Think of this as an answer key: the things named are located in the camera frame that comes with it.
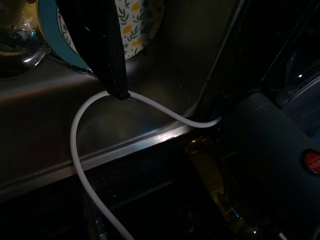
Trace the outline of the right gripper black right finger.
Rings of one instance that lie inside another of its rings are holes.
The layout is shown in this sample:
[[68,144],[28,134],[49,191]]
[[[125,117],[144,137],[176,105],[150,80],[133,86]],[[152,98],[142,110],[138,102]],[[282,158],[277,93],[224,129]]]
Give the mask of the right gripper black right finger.
[[115,1],[93,0],[91,3],[89,29],[98,46],[98,56],[91,70],[111,96],[129,101],[125,53]]

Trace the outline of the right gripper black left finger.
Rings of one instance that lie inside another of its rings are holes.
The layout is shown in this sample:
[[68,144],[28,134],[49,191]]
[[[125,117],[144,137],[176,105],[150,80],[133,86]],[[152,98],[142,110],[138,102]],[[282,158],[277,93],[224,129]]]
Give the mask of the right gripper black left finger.
[[104,74],[99,70],[100,57],[95,55],[93,44],[97,38],[93,35],[86,22],[91,13],[92,5],[88,0],[57,0],[56,4],[70,33],[76,51],[91,69],[94,75],[104,85]]

